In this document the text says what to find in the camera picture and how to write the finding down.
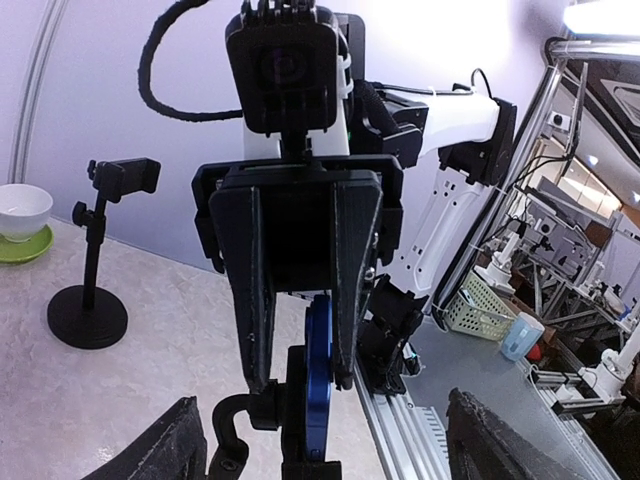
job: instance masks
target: bowl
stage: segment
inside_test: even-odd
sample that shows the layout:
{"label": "bowl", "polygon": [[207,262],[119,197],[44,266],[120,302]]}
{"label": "bowl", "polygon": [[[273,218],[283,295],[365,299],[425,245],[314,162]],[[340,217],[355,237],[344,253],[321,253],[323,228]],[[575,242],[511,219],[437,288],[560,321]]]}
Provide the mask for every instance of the bowl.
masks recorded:
{"label": "bowl", "polygon": [[23,183],[0,186],[0,235],[23,243],[44,228],[53,198],[43,189]]}

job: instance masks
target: plastic basket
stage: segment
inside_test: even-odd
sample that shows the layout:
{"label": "plastic basket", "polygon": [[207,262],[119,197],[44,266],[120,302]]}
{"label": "plastic basket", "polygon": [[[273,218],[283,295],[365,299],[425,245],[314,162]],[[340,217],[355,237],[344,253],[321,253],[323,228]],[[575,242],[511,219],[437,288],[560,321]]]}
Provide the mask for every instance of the plastic basket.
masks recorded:
{"label": "plastic basket", "polygon": [[451,330],[499,342],[511,328],[516,315],[471,271],[443,317]]}

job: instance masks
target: plate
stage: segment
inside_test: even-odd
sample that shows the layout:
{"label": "plate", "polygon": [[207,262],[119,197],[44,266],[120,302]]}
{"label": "plate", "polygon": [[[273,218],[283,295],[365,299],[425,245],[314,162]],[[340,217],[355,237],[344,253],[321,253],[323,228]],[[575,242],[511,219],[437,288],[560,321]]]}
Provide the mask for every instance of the plate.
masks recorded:
{"label": "plate", "polygon": [[49,225],[24,243],[12,243],[0,235],[0,263],[27,263],[47,252],[53,245]]}

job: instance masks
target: ceiling vent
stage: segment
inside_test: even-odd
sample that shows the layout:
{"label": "ceiling vent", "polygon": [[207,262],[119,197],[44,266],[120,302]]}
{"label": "ceiling vent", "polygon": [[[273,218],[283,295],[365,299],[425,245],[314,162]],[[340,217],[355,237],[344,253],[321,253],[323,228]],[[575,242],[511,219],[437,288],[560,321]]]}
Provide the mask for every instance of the ceiling vent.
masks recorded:
{"label": "ceiling vent", "polygon": [[640,127],[640,85],[602,80],[602,84],[627,115],[629,121]]}

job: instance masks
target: camera lens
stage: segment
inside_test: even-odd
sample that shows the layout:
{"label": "camera lens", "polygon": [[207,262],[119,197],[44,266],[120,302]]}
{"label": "camera lens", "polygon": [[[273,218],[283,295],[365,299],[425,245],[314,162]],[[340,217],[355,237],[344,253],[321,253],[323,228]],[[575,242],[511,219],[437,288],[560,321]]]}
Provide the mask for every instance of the camera lens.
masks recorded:
{"label": "camera lens", "polygon": [[295,47],[274,48],[262,57],[262,75],[276,85],[291,85],[307,73],[305,55]]}

